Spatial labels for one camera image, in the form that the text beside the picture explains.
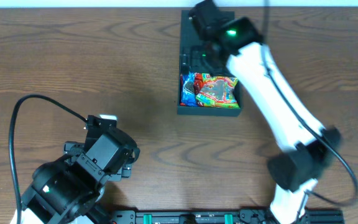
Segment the dark green box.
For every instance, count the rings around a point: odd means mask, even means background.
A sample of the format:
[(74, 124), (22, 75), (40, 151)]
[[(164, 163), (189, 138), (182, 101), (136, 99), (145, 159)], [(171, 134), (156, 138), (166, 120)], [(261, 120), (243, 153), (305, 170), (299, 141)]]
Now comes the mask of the dark green box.
[[(200, 45), (204, 48), (203, 42), (199, 39), (198, 34), (193, 27), (193, 24), (188, 16), (189, 10), (181, 11), (180, 22), (180, 48)], [(177, 114), (180, 115), (200, 115), (200, 116), (228, 116), (237, 117), (240, 115), (243, 107), (242, 94), (244, 90), (242, 85), (238, 83), (234, 89), (234, 96), (240, 108), (211, 108), (211, 107), (190, 107), (182, 106), (181, 99), (181, 73), (180, 73), (180, 51), (179, 51), (179, 83), (178, 83), (178, 99), (177, 99)]]

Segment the red Hacks candy bag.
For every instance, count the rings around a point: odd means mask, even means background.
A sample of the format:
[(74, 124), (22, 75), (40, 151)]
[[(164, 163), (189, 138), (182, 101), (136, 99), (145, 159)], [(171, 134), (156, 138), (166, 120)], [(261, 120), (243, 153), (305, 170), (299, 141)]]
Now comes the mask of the red Hacks candy bag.
[(203, 87), (203, 74), (202, 73), (195, 73), (195, 79), (193, 82), (193, 88), (195, 94), (197, 95)]

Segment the blue Oreo cookie pack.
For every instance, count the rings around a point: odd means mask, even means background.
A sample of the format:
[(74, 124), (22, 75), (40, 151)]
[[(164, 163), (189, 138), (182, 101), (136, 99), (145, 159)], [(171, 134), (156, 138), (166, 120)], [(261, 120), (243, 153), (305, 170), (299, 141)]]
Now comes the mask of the blue Oreo cookie pack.
[(182, 106), (197, 107), (196, 95), (194, 89), (195, 73), (189, 73), (181, 76), (181, 99)]

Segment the green Haribo gummy bag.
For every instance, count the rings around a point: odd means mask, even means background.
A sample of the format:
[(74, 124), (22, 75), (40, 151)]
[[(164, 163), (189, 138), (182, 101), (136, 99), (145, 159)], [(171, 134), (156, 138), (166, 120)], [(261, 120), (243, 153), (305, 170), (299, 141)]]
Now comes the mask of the green Haribo gummy bag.
[(212, 77), (208, 73), (203, 74), (203, 87), (196, 95), (198, 106), (212, 108), (240, 108), (234, 89), (238, 83), (233, 77)]

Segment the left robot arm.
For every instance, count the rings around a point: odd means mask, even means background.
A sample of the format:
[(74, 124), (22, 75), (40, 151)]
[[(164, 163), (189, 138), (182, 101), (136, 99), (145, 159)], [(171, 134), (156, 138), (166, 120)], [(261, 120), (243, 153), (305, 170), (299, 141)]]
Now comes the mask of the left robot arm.
[(137, 143), (118, 128), (68, 142), (62, 157), (41, 165), (20, 199), (12, 223), (70, 223), (91, 211), (101, 189), (139, 157)]

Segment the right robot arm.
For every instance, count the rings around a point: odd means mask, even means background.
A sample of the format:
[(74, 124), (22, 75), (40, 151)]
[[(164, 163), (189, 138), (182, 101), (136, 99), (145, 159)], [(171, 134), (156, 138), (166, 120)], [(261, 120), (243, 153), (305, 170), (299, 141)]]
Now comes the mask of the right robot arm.
[(266, 119), (281, 153), (267, 166), (276, 183), (267, 223), (325, 222), (305, 205), (341, 136), (302, 104), (250, 20), (184, 14), (180, 32), (180, 114), (237, 116), (243, 86)]

